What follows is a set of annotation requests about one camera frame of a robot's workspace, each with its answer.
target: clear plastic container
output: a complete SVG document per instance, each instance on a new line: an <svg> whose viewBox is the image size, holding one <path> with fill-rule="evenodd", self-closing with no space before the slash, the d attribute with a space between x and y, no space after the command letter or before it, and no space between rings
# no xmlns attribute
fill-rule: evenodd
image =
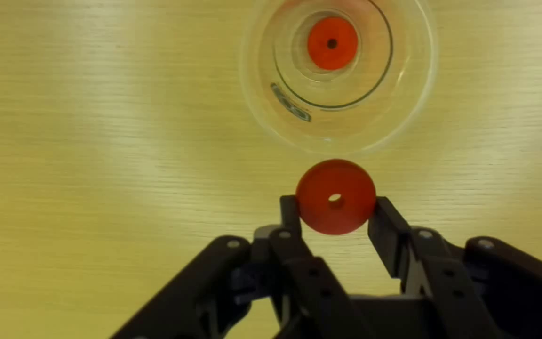
<svg viewBox="0 0 542 339"><path fill-rule="evenodd" d="M331 69L310 50L327 17L355 32L355 54ZM431 92L436 37L421 0L263 0L248 24L243 94L265 130L301 150L369 150L399 133ZM352 43L323 34L329 56Z"/></svg>

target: tabletop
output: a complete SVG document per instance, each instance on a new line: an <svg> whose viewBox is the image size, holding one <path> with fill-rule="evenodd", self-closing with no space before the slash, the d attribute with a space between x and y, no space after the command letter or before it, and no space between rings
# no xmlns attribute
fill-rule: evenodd
<svg viewBox="0 0 542 339"><path fill-rule="evenodd" d="M239 49L256 1L0 0L0 337L109 337L212 237L278 220L322 156L267 133ZM429 0L419 116L350 156L414 222L542 258L542 0ZM344 288L395 293L365 229L307 229ZM229 337L271 337L254 303Z"/></svg>

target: red donut object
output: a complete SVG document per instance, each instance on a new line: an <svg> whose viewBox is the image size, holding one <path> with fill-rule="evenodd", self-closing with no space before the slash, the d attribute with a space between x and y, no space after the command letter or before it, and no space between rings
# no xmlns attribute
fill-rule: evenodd
<svg viewBox="0 0 542 339"><path fill-rule="evenodd" d="M301 177L295 197L301 218L312 229L339 235L369 220L376 188L363 167L346 160L325 160Z"/></svg>

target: red disk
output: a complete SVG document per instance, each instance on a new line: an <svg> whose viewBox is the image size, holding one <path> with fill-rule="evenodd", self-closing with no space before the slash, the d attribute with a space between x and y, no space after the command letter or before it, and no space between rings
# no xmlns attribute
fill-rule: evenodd
<svg viewBox="0 0 542 339"><path fill-rule="evenodd" d="M323 17L308 32L310 60L323 69L339 69L357 54L357 32L344 17Z"/></svg>
<svg viewBox="0 0 542 339"><path fill-rule="evenodd" d="M325 160L301 177L295 197L301 218L312 229L339 235L369 220L376 188L363 167L346 160Z"/></svg>

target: black robotic claw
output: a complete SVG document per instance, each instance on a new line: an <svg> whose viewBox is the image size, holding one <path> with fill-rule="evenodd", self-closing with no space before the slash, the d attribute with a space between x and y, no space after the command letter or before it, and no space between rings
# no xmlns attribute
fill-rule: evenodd
<svg viewBox="0 0 542 339"><path fill-rule="evenodd" d="M218 339L258 297L273 303L276 339L542 339L542 261L499 239L459 248L378 197L369 239L401 293L361 297L308 250L295 197L280 209L252 243L216 237L113 339Z"/></svg>

